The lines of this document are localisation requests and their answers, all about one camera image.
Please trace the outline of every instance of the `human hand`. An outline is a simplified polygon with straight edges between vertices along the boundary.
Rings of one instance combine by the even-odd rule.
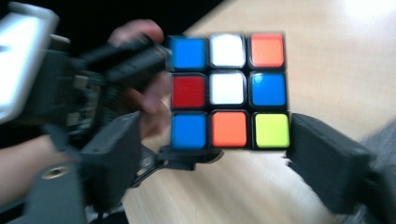
[[[136,20],[114,30],[108,42],[114,46],[131,41],[139,35],[148,35],[154,42],[163,42],[163,31],[154,21]],[[170,91],[169,74],[165,71],[158,74],[146,87],[143,93],[128,89],[123,102],[130,111],[140,110],[141,138],[153,136],[163,131],[170,122],[170,113],[162,98]]]

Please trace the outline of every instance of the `rubik's cube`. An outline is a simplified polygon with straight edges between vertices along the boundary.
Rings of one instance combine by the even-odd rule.
[[[286,150],[290,114],[281,33],[169,36],[171,150]]]

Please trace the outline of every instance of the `table surface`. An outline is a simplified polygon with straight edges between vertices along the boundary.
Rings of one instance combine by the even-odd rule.
[[[389,0],[233,0],[186,34],[284,32],[290,111],[359,141],[396,118],[395,24]],[[286,163],[282,153],[227,151],[193,172],[158,171],[123,202],[131,223],[337,223]]]

